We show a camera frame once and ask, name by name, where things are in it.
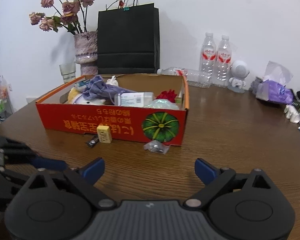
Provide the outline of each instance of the white robot figurine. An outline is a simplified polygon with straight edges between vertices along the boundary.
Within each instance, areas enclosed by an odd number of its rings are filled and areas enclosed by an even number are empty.
[[[244,93],[243,87],[246,86],[244,79],[249,75],[247,64],[242,60],[233,62],[230,72],[232,77],[229,79],[228,88],[237,93]]]

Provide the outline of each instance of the tabletop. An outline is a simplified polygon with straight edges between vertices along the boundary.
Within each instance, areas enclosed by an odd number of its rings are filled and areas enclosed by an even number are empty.
[[[34,103],[0,125],[0,134],[25,142],[44,157],[81,167],[96,157],[106,163],[95,184],[116,201],[123,199],[185,200],[203,184],[194,173],[194,161],[203,158],[216,167],[239,173],[262,168],[296,212],[289,240],[300,240],[300,131],[285,119],[282,107],[257,100],[250,92],[190,87],[190,111],[181,147],[166,155],[143,150],[143,143],[113,140],[88,148],[91,135],[45,130]],[[13,167],[21,173],[34,170]],[[0,215],[0,239],[9,239]]]

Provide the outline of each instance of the glass cup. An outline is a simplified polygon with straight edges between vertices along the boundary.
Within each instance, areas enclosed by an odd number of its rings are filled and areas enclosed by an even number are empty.
[[[63,82],[68,83],[75,79],[75,62],[65,63],[60,65],[60,72],[63,77]]]

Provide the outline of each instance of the plastic bottle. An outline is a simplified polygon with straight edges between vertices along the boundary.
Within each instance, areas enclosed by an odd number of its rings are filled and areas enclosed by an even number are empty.
[[[172,75],[172,76],[185,76],[189,86],[206,88],[210,86],[210,74],[207,72],[170,67],[167,69],[158,69],[157,74]]]
[[[217,62],[213,66],[211,80],[218,87],[226,87],[228,85],[231,54],[229,36],[222,35],[222,40],[218,46]]]
[[[213,65],[217,57],[217,46],[213,40],[213,33],[206,33],[200,57],[200,70],[212,74]]]

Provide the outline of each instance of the textured vase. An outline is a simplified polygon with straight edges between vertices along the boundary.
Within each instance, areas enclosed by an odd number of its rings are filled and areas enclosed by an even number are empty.
[[[76,63],[81,65],[81,75],[97,75],[98,32],[78,33],[74,36]]]

